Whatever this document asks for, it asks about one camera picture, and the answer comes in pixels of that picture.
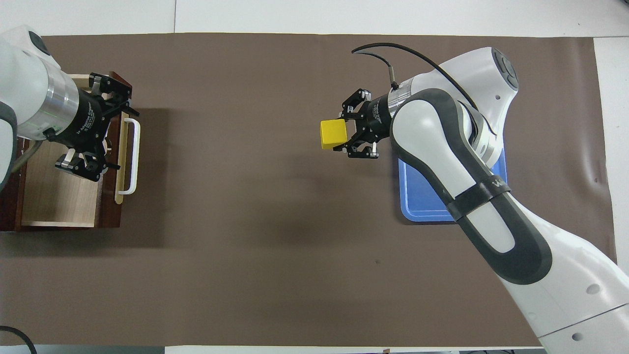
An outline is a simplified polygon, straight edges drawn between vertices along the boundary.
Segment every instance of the wooden box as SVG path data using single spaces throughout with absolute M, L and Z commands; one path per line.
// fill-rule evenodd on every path
M 109 75 L 124 81 L 115 72 Z M 87 76 L 72 76 L 77 86 L 87 88 Z M 67 152 L 62 144 L 44 141 L 20 171 L 13 173 L 0 192 L 0 231 L 42 231 L 119 227 L 126 166 L 128 126 L 125 113 L 112 118 L 107 133 L 107 161 L 121 166 L 109 169 L 99 182 L 64 173 L 54 167 Z M 18 139 L 17 156 L 29 141 Z

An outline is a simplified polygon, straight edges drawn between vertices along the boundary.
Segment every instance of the drawer handle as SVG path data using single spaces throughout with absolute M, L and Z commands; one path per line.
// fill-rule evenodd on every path
M 131 155 L 131 183 L 129 189 L 121 190 L 118 194 L 129 195 L 135 192 L 138 184 L 138 163 L 140 158 L 140 122 L 133 118 L 125 118 L 125 122 L 133 124 L 133 153 Z

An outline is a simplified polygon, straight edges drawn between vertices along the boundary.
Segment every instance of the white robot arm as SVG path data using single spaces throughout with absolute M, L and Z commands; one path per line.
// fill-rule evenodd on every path
M 356 121 L 357 134 L 333 149 L 374 158 L 373 147 L 358 146 L 390 135 L 399 158 L 430 182 L 549 353 L 629 352 L 629 278 L 591 243 L 527 210 L 489 170 L 518 89 L 511 63 L 484 48 L 441 68 L 477 109 L 437 71 L 392 85 L 373 101 L 359 90 L 341 113 Z M 354 113 L 359 96 L 366 102 Z
M 82 178 L 98 181 L 108 168 L 119 168 L 106 161 L 104 139 L 111 118 L 121 111 L 138 115 L 130 107 L 131 88 L 96 73 L 89 82 L 91 93 L 77 88 L 31 28 L 21 26 L 0 34 L 3 183 L 11 171 L 16 135 L 67 146 L 68 153 L 55 167 Z M 103 93 L 110 98 L 105 100 Z

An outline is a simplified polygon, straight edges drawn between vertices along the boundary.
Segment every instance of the yellow cube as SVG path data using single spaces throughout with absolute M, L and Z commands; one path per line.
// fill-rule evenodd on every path
M 344 119 L 321 121 L 321 148 L 331 149 L 347 142 L 347 129 Z

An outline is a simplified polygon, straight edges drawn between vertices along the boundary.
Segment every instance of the blue tray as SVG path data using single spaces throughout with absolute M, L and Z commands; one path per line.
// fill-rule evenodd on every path
M 398 161 L 398 167 L 399 199 L 402 214 L 408 220 L 415 222 L 454 222 L 441 199 L 421 173 L 402 160 Z M 507 182 L 504 150 L 491 171 Z

